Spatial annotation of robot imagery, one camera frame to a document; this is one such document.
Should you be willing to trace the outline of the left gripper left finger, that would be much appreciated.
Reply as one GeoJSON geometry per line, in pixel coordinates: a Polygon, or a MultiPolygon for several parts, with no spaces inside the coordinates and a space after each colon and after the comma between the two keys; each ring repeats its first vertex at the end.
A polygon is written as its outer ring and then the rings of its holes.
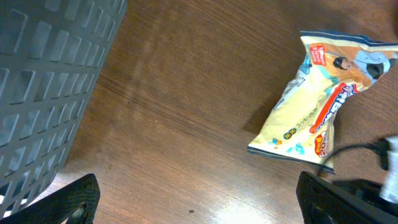
{"type": "Polygon", "coordinates": [[[100,200],[94,174],[87,174],[33,205],[1,220],[1,224],[93,223],[100,200]]]}

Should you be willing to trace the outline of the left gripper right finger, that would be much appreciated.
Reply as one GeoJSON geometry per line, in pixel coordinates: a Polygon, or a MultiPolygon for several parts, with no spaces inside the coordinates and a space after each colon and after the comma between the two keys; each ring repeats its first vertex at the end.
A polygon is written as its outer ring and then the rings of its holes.
{"type": "Polygon", "coordinates": [[[305,223],[395,224],[397,204],[379,196],[381,184],[364,179],[328,182],[300,174],[296,195],[305,223]]]}

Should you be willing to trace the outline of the yellow snack bag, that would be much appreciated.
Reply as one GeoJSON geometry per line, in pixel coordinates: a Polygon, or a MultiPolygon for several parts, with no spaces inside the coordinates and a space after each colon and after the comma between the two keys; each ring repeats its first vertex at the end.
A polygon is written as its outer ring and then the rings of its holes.
{"type": "Polygon", "coordinates": [[[332,30],[303,30],[306,54],[248,150],[332,173],[334,119],[397,62],[397,44],[332,30]]]}

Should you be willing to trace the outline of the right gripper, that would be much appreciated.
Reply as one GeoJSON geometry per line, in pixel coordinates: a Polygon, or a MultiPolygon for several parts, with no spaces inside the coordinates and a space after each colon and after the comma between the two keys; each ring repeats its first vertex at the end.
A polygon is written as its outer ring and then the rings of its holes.
{"type": "Polygon", "coordinates": [[[375,142],[352,144],[335,149],[332,157],[355,149],[375,153],[384,176],[378,181],[366,179],[335,180],[333,184],[362,202],[397,216],[397,136],[390,135],[375,142]]]}

